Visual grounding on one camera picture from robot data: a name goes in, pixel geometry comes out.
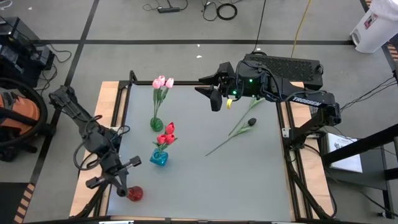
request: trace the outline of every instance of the gray table surface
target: gray table surface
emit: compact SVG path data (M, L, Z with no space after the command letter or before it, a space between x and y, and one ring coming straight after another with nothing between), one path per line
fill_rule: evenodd
M144 189L140 202L111 191L107 215L197 218L206 220L290 221L290 199L285 178L279 123L274 103L261 102L244 121L257 118L254 128L205 154L222 143L247 110L251 99L210 110L208 98L193 86L174 86L160 107L158 117L174 122L178 140L166 150L165 167L149 162L155 133L153 88L133 85L123 136L122 161L136 155L142 164L131 168L127 186Z

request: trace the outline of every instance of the wooden table frame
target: wooden table frame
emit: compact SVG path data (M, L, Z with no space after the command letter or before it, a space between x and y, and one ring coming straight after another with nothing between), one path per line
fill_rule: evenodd
M121 126L124 122L124 114L126 113L126 100L129 94L128 86L129 81L120 82L103 82L101 90L99 92L98 101L96 105L95 115L101 114L103 117L98 120L99 124L103 126ZM140 85L150 85L151 82L138 82ZM176 85L197 85L197 82L177 82ZM292 83L297 86L303 86L302 83ZM283 119L284 126L290 127L290 125L295 124L296 127L303 125L311 118L310 109L308 106L299 103L285 104L281 103L279 109L280 120ZM308 139L305 141L306 144L313 146L318 149L318 144L315 139ZM88 156L89 152L85 151L84 158ZM318 154L314 153L309 149L302 149L296 155L294 152L290 153L294 158L298 156L297 160L294 162L294 167L296 171L300 174L301 178L305 178L305 183L307 189L313 195L318 204L324 209L324 211L331 215L333 213L333 207L331 204L330 194L328 191L328 186L326 182L325 173L323 171L322 160ZM94 176L101 175L101 168L98 166L92 170L81 171L76 185L75 196L73 198L72 207L70 210L70 216L79 213L84 206L90 201L96 189L88 189L85 186L85 182ZM287 177L287 185L289 186L291 180ZM305 203L303 195L301 194L298 187L290 188L291 191L291 208L290 216L292 221L298 218L317 218L312 209L308 207ZM100 216L106 215L106 210L108 208L110 187L103 194L101 206L97 211ZM127 220L165 220L165 218L156 217L112 217L112 219L127 219ZM180 218L172 218L171 220L187 220Z

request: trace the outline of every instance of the paper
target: paper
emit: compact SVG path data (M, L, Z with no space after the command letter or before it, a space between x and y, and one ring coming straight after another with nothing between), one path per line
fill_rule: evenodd
M346 138L344 136L338 136L331 133L327 134L327 140L329 152L333 152L357 141L357 139L354 138ZM361 156L358 154L337 162L333 162L330 167L362 173Z

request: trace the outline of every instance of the blue glass vase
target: blue glass vase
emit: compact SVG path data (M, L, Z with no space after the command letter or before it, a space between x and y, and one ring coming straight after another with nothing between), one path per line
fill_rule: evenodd
M155 149L150 157L150 161L156 165L164 166L167 163L167 159L169 158L169 154L165 151L160 152L158 149Z

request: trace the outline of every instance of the dark flower bud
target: dark flower bud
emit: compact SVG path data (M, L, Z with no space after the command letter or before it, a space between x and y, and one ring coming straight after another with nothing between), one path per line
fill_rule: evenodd
M250 118L248 121L249 126L253 126L256 123L257 119L256 118Z

